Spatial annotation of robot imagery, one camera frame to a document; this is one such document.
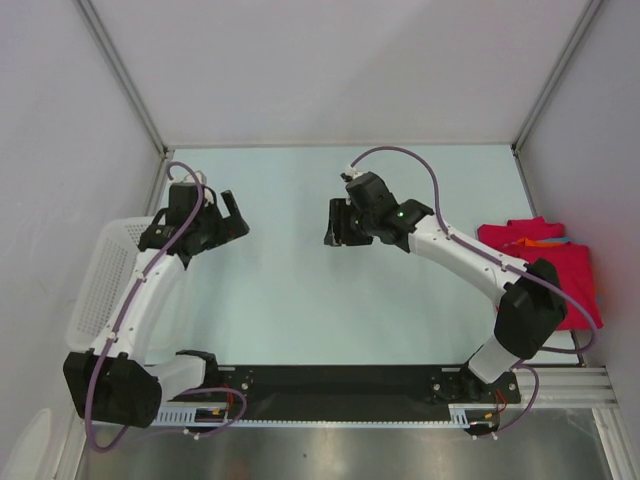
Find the metal floor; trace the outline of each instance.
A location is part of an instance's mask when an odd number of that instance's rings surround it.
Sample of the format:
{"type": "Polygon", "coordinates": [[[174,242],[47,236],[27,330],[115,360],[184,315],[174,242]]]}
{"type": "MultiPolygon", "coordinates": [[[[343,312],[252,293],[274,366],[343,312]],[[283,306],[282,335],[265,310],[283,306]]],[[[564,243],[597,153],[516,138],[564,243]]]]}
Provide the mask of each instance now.
{"type": "Polygon", "coordinates": [[[590,410],[534,411],[498,441],[411,428],[232,428],[199,442],[166,434],[136,443],[148,433],[128,435],[115,452],[91,453],[77,480],[611,478],[590,410]]]}

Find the cable connector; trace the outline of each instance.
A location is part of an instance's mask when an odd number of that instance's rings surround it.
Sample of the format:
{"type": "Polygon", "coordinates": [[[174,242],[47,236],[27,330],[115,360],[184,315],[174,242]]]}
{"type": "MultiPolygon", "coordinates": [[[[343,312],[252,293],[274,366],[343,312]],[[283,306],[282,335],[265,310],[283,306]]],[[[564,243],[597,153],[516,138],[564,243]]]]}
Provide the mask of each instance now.
{"type": "Polygon", "coordinates": [[[351,180],[355,180],[356,178],[364,175],[362,172],[357,171],[350,164],[347,165],[344,169],[344,173],[340,175],[345,182],[350,182],[351,180]]]}
{"type": "MultiPolygon", "coordinates": [[[[204,173],[202,173],[202,170],[197,170],[194,173],[196,174],[196,178],[202,185],[207,184],[207,177],[204,173]]],[[[169,181],[171,183],[195,183],[193,181],[193,176],[191,174],[187,174],[180,179],[178,177],[174,177],[173,180],[169,180],[169,181]]]]}

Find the orange cloth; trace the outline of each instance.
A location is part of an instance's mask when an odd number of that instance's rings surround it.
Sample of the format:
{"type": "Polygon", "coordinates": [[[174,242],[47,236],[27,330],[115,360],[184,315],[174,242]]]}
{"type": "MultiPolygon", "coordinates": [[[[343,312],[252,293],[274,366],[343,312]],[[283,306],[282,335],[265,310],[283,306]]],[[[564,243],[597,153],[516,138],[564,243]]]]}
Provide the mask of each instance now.
{"type": "Polygon", "coordinates": [[[557,247],[559,245],[565,245],[566,242],[538,242],[536,240],[531,240],[529,238],[519,238],[515,242],[516,245],[522,245],[523,247],[557,247]]]}

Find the red cloth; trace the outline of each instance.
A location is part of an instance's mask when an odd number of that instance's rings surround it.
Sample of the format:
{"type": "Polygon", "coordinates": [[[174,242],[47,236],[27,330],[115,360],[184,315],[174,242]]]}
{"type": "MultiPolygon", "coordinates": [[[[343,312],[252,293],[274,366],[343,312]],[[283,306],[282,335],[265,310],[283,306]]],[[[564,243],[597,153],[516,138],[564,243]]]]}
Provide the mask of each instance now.
{"type": "MultiPolygon", "coordinates": [[[[478,239],[502,253],[522,258],[529,263],[535,262],[538,258],[551,262],[558,271],[562,289],[582,305],[591,314],[597,327],[601,328],[603,325],[596,303],[589,249],[584,245],[573,243],[538,247],[531,246],[530,242],[520,241],[522,238],[544,240],[563,236],[564,225],[546,223],[542,217],[510,220],[506,226],[482,225],[478,229],[478,239]]],[[[558,330],[588,330],[589,324],[580,312],[568,303],[567,307],[567,318],[560,324],[558,330]]]]}
{"type": "Polygon", "coordinates": [[[544,218],[536,217],[529,220],[509,220],[507,226],[482,225],[478,229],[478,240],[498,250],[525,237],[530,240],[564,237],[564,225],[547,223],[544,218]]]}

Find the light blue table surface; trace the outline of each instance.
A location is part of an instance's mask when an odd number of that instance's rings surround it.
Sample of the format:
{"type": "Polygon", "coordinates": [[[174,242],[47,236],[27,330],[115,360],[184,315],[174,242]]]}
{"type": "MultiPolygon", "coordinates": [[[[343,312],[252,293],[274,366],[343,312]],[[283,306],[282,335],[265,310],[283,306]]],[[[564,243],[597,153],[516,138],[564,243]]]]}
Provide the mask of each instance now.
{"type": "MultiPolygon", "coordinates": [[[[174,160],[230,189],[248,236],[196,257],[182,315],[188,348],[221,364],[462,363],[491,335],[490,301],[439,265],[375,242],[330,248],[329,199],[365,147],[178,150],[174,160]]],[[[474,235],[483,223],[531,216],[508,146],[420,146],[440,181],[442,208],[474,235]]],[[[433,206],[427,171],[399,153],[364,160],[399,202],[433,206]]],[[[162,204],[167,202],[167,190],[162,204]]],[[[551,339],[572,347],[567,332],[551,339]]],[[[541,354],[537,362],[575,363],[541,354]]]]}

